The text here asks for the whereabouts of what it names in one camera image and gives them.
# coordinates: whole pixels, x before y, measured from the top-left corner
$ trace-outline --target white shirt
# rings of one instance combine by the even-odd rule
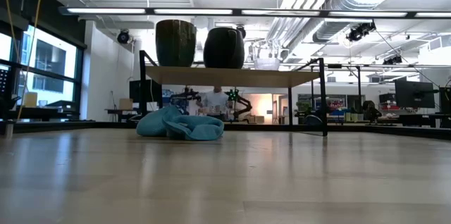
[[[205,108],[213,108],[217,105],[221,107],[222,113],[226,111],[226,105],[228,101],[228,95],[224,92],[215,93],[214,91],[210,91],[205,93],[204,99],[202,100],[202,104]]]

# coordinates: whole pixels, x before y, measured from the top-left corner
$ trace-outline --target dark green pot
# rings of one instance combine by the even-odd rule
[[[196,27],[183,20],[162,20],[156,24],[156,57],[160,66],[190,67],[196,49]]]
[[[245,45],[239,30],[217,27],[209,31],[204,45],[205,67],[241,69],[244,62]]]

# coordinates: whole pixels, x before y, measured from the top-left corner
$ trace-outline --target blue towel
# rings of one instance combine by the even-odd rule
[[[216,140],[224,132],[224,123],[212,117],[182,116],[175,106],[169,106],[143,117],[136,131],[142,136]]]

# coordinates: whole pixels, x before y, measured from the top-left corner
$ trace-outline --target person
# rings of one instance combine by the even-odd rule
[[[228,100],[228,95],[219,86],[215,86],[213,91],[205,93],[202,101],[197,100],[196,104],[201,108],[206,108],[208,116],[221,120],[226,119],[227,108],[232,108],[232,102]]]

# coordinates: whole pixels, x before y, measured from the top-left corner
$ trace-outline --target wooden tabletop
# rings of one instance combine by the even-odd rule
[[[312,72],[170,66],[146,66],[146,74],[159,84],[224,87],[286,88],[319,78],[319,73]]]

